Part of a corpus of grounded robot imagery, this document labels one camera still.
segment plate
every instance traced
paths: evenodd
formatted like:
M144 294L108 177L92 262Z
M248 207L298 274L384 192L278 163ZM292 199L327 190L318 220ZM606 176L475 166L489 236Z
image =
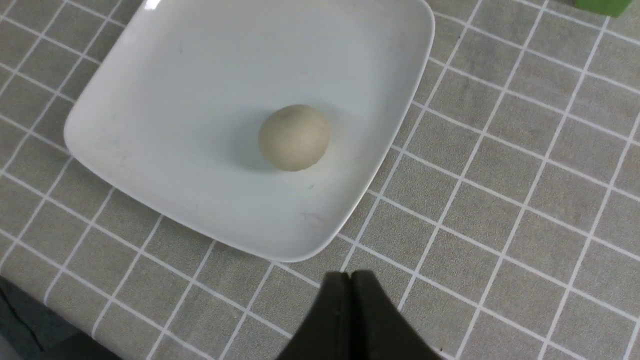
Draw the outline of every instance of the plate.
M426 64L423 0L148 0L65 125L71 153L156 211L245 252L320 252L372 181ZM275 110L325 112L300 172L260 155Z

